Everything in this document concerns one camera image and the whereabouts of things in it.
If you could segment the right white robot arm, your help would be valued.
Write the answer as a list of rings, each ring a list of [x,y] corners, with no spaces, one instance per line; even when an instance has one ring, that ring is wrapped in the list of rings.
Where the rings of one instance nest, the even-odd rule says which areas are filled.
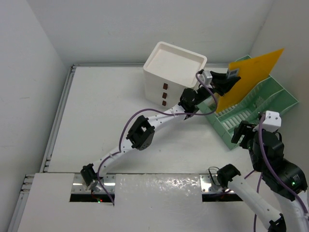
[[[297,100],[274,78],[259,82],[239,103],[211,116],[209,121],[229,148],[245,149],[267,197],[253,189],[229,164],[218,171],[219,185],[233,190],[255,213],[268,232],[306,232],[309,229],[308,185],[304,172],[284,156],[281,116]]]

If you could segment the white three-drawer organizer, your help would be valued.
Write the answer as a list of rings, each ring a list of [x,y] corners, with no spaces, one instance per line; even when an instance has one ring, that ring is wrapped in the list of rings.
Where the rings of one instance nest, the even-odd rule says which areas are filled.
[[[143,66],[146,99],[159,106],[173,107],[185,88],[198,86],[196,73],[206,63],[204,55],[158,42]]]

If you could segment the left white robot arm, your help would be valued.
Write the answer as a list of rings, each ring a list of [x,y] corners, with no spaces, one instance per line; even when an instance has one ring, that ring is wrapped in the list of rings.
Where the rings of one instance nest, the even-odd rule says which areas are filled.
[[[157,131],[169,123],[183,121],[193,116],[200,116],[198,105],[209,97],[218,103],[215,94],[220,96],[228,93],[234,85],[241,80],[240,76],[226,77],[223,73],[211,72],[209,75],[198,72],[196,79],[199,82],[197,89],[185,88],[177,104],[162,112],[154,110],[154,116],[145,117],[142,109],[136,112],[125,124],[116,148],[103,156],[98,161],[83,166],[80,174],[88,189],[102,186],[102,176],[124,154],[131,150],[145,150],[153,140]]]

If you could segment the yellow folder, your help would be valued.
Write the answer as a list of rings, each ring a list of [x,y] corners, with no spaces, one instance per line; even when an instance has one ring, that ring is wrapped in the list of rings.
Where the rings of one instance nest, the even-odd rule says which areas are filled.
[[[239,81],[219,98],[216,112],[240,103],[243,98],[261,81],[268,78],[284,49],[279,49],[258,57],[229,63],[228,70],[238,70]]]

